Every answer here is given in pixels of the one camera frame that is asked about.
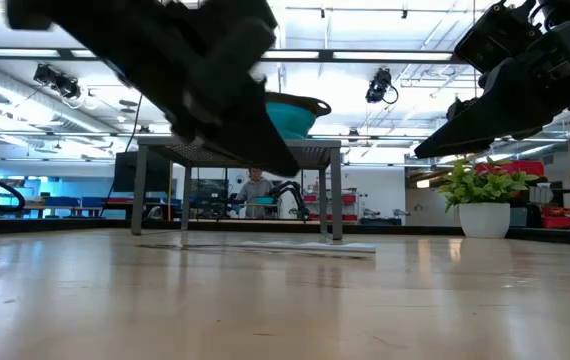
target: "table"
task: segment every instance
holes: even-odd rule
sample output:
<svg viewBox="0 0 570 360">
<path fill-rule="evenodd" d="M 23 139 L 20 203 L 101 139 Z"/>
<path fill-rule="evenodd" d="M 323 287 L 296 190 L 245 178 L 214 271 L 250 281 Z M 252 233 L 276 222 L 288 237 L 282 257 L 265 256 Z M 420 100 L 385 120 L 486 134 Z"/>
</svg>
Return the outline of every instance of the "table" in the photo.
<svg viewBox="0 0 570 360">
<path fill-rule="evenodd" d="M 250 168 L 261 167 L 260 164 L 247 164 L 224 155 L 203 149 L 197 145 L 183 143 L 178 137 L 141 137 L 138 141 L 136 159 L 136 179 L 134 187 L 134 207 L 131 231 L 140 235 L 143 225 L 143 203 L 145 200 L 145 174 L 147 172 L 147 154 L 154 151 L 172 162 L 185 167 L 183 183 L 183 199 L 189 199 L 192 182 L 192 168 Z M 285 140 L 292 155 L 302 170 L 318 170 L 320 193 L 321 233 L 332 240 L 343 238 L 342 204 L 332 202 L 332 233 L 327 229 L 327 191 L 326 170 L 329 166 L 332 173 L 331 196 L 341 198 L 341 142 L 338 140 Z M 183 201 L 182 214 L 189 214 L 189 201 Z M 181 218 L 181 229 L 188 229 L 189 221 Z"/>
<path fill-rule="evenodd" d="M 38 218 L 42 219 L 43 218 L 43 212 L 46 209 L 52 209 L 54 211 L 56 211 L 57 209 L 69 210 L 71 212 L 71 216 L 82 216 L 83 211 L 87 211 L 89 216 L 98 217 L 100 212 L 101 212 L 100 207 L 80 207 L 80 206 L 66 206 L 66 205 L 62 205 L 62 206 L 61 205 L 58 205 L 58 206 L 54 206 L 54 205 L 25 205 L 25 207 L 23 208 L 23 212 L 20 213 L 20 216 L 23 217 L 23 215 L 25 213 L 29 213 L 32 210 L 37 210 L 38 211 Z"/>
</svg>

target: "person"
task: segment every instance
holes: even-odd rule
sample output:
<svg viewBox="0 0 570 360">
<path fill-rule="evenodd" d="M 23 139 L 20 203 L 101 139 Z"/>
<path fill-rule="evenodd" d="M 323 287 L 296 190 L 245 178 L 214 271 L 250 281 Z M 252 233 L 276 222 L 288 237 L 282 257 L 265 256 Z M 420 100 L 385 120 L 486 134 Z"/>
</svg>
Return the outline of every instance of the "person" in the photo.
<svg viewBox="0 0 570 360">
<path fill-rule="evenodd" d="M 246 182 L 238 193 L 238 199 L 251 204 L 259 196 L 268 195 L 274 188 L 271 181 L 263 177 L 263 170 L 258 168 L 249 169 L 249 181 Z M 265 208 L 262 206 L 247 206 L 246 218 L 260 219 L 265 216 Z"/>
</svg>

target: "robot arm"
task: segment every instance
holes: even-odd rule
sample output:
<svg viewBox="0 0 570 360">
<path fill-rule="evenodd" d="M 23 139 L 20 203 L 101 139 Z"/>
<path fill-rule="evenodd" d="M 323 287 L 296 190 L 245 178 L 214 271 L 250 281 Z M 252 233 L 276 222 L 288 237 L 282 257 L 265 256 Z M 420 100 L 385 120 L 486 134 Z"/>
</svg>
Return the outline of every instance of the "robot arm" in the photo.
<svg viewBox="0 0 570 360">
<path fill-rule="evenodd" d="M 302 218 L 309 217 L 309 209 L 305 206 L 303 201 L 303 196 L 301 195 L 301 186 L 295 181 L 285 181 L 278 186 L 274 187 L 270 192 L 269 196 L 274 198 L 281 197 L 284 193 L 291 192 L 294 196 L 294 201 L 296 201 L 296 207 L 298 208 L 298 215 Z"/>
<path fill-rule="evenodd" d="M 265 0 L 208 0 L 193 10 L 158 0 L 6 5 L 13 29 L 55 23 L 67 31 L 161 109 L 185 142 L 278 175 L 298 172 L 266 113 L 264 82 L 248 74 L 274 42 L 277 23 Z"/>
<path fill-rule="evenodd" d="M 487 150 L 496 138 L 537 134 L 570 109 L 570 0 L 505 0 L 491 6 L 456 46 L 455 54 L 482 75 L 484 93 L 456 102 L 448 122 L 416 148 L 419 158 Z M 543 34 L 530 18 L 547 16 Z"/>
</svg>

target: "bowl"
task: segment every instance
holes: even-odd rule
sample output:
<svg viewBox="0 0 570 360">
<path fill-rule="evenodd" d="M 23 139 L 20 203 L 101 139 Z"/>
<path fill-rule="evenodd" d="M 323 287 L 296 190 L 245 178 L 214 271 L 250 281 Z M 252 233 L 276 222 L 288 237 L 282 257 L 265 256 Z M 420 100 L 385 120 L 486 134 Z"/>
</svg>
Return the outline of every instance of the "bowl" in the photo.
<svg viewBox="0 0 570 360">
<path fill-rule="evenodd" d="M 265 95 L 267 114 L 283 139 L 305 139 L 316 119 L 332 112 L 319 99 L 274 92 Z"/>
</svg>

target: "white planter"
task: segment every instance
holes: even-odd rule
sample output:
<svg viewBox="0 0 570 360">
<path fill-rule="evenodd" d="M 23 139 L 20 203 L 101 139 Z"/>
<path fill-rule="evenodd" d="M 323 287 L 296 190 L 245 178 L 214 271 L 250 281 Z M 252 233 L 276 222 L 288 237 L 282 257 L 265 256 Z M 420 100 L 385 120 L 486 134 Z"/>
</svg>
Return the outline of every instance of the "white planter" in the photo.
<svg viewBox="0 0 570 360">
<path fill-rule="evenodd" d="M 502 239 L 509 229 L 509 204 L 478 203 L 459 206 L 467 237 Z"/>
</svg>

